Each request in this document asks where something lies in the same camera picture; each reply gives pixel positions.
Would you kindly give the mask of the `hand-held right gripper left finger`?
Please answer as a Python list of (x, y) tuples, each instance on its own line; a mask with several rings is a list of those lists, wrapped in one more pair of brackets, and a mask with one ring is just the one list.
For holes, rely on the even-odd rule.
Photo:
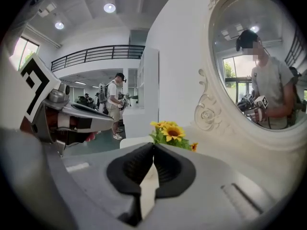
[(142, 221), (140, 184), (153, 164), (153, 156), (154, 144), (147, 143), (115, 158), (106, 169), (106, 175), (115, 189), (132, 196), (131, 209), (118, 218), (131, 226), (137, 226)]

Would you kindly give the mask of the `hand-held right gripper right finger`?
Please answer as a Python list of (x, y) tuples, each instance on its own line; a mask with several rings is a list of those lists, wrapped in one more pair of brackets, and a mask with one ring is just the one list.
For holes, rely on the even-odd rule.
[(159, 144), (153, 145), (153, 149), (153, 162), (159, 182), (155, 198), (180, 196), (196, 178), (194, 164), (186, 157)]

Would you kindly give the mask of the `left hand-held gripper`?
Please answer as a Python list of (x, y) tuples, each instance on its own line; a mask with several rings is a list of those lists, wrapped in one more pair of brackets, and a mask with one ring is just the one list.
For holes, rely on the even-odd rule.
[(33, 53), (20, 69), (23, 80), (34, 92), (25, 117), (42, 143), (55, 144), (59, 154), (66, 146), (85, 142), (93, 132), (109, 130), (114, 120), (99, 111), (68, 100), (54, 103), (48, 99), (61, 82)]

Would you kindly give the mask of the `white vanity table with mirror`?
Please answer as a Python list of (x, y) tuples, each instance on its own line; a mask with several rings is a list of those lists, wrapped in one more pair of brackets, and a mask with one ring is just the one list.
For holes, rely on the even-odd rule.
[(217, 142), (199, 129), (195, 120), (185, 129), (188, 138), (198, 142), (199, 154), (224, 161), (275, 199), (292, 192), (307, 167), (307, 149), (286, 152)]

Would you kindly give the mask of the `person's left forearm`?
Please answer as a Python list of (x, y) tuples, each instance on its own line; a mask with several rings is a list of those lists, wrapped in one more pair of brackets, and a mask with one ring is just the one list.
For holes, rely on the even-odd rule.
[(35, 136), (35, 133), (32, 130), (31, 123), (26, 117), (24, 117), (22, 122), (21, 122), (20, 130), (27, 133), (27, 134)]

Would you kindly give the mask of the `person's left hand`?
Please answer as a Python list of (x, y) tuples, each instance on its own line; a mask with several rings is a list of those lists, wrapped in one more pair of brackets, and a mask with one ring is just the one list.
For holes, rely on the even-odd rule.
[(95, 139), (97, 135), (99, 135), (101, 131), (91, 133), (86, 139), (85, 142), (89, 142)]

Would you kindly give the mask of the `sunflower bouquet in pot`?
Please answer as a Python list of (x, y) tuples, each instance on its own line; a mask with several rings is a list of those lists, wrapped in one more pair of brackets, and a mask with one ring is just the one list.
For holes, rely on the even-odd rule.
[(149, 134), (154, 144), (165, 144), (181, 149), (196, 152), (198, 143), (190, 143), (185, 138), (186, 133), (182, 127), (173, 121), (161, 121), (150, 123), (154, 130)]

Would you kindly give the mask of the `black balcony railing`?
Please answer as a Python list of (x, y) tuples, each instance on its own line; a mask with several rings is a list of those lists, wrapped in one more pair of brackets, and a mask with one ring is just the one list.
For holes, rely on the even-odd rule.
[(55, 72), (71, 66), (111, 59), (141, 59), (145, 46), (109, 45), (76, 51), (51, 62), (51, 71)]

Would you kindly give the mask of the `white shelf unit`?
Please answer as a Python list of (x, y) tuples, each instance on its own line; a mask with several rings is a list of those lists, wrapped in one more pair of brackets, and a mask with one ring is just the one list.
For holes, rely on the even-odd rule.
[(123, 111), (126, 138), (145, 137), (159, 117), (159, 51), (144, 49), (137, 70), (138, 102)]

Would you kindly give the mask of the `white curved backdrop panel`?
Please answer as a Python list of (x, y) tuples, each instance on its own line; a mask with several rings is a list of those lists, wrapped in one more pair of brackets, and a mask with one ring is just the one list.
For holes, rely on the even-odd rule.
[(159, 120), (194, 122), (204, 92), (202, 33), (210, 0), (168, 0), (149, 30), (146, 47), (159, 51)]

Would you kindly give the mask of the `oval mirror white carved frame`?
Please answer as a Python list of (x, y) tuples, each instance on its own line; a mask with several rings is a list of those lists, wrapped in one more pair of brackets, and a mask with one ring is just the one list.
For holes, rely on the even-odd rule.
[(307, 149), (307, 113), (293, 105), (289, 58), (304, 56), (306, 41), (281, 0), (209, 0), (201, 46), (199, 129), (232, 145)]

